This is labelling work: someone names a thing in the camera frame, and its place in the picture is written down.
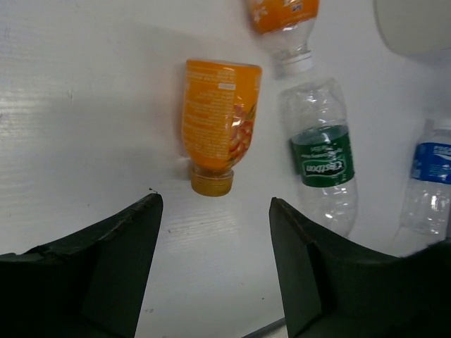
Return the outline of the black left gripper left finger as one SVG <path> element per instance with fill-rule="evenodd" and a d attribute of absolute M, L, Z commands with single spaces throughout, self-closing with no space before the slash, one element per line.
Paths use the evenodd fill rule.
<path fill-rule="evenodd" d="M 2 337 L 134 337 L 163 213 L 152 193 L 25 253 L 1 256 Z"/>

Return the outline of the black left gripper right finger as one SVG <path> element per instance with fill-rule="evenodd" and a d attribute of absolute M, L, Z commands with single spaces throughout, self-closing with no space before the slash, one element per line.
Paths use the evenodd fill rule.
<path fill-rule="evenodd" d="M 271 240 L 290 337 L 449 337 L 450 241 L 405 257 L 352 242 L 273 198 Z"/>

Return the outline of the clear bottle blue label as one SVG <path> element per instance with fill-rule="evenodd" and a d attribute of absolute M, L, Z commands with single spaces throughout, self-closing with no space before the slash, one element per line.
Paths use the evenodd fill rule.
<path fill-rule="evenodd" d="M 429 120 L 416 143 L 400 226 L 443 235 L 450 218 L 450 119 Z"/>

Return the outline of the clear bottle orange label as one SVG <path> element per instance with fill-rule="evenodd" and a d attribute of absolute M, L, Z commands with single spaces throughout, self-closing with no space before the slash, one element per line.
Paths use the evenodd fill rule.
<path fill-rule="evenodd" d="M 254 36 L 270 54 L 276 78 L 312 69 L 308 41 L 319 0 L 248 0 L 244 4 Z"/>

